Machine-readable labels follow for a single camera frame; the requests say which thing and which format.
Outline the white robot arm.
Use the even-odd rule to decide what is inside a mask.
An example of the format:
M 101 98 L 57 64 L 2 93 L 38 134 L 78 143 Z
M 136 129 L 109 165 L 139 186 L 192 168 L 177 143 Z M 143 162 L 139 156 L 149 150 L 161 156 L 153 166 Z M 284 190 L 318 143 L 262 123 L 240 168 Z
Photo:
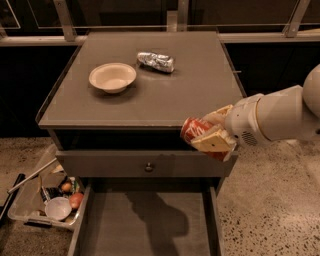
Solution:
M 320 65 L 296 85 L 271 94 L 256 94 L 211 112 L 190 144 L 204 153 L 229 158 L 236 146 L 263 146 L 280 140 L 313 141 L 320 137 Z

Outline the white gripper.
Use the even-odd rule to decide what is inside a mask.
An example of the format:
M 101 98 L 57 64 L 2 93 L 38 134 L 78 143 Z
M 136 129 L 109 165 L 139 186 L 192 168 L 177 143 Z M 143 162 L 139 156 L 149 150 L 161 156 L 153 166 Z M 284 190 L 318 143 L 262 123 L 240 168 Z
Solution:
M 227 130 L 204 133 L 191 140 L 191 145 L 222 162 L 230 159 L 237 143 L 241 146 L 265 146 L 271 141 L 258 123 L 258 103 L 263 94 L 243 98 L 234 106 L 227 105 L 206 114 L 203 119 L 213 125 L 225 125 Z

